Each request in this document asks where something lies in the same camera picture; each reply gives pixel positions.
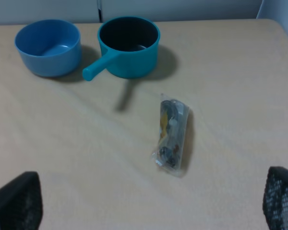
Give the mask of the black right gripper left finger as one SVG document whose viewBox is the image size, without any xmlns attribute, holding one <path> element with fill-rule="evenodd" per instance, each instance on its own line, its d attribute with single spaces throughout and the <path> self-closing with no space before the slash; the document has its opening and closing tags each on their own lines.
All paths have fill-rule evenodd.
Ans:
<svg viewBox="0 0 288 230">
<path fill-rule="evenodd" d="M 0 188 L 0 230 L 37 230 L 42 217 L 37 172 L 24 172 Z"/>
</svg>

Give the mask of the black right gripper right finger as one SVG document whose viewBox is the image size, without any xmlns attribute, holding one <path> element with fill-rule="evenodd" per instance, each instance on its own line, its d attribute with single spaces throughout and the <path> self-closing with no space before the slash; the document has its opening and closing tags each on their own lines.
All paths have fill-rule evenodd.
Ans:
<svg viewBox="0 0 288 230">
<path fill-rule="evenodd" d="M 280 166 L 269 168 L 263 213 L 270 230 L 288 230 L 288 169 Z"/>
</svg>

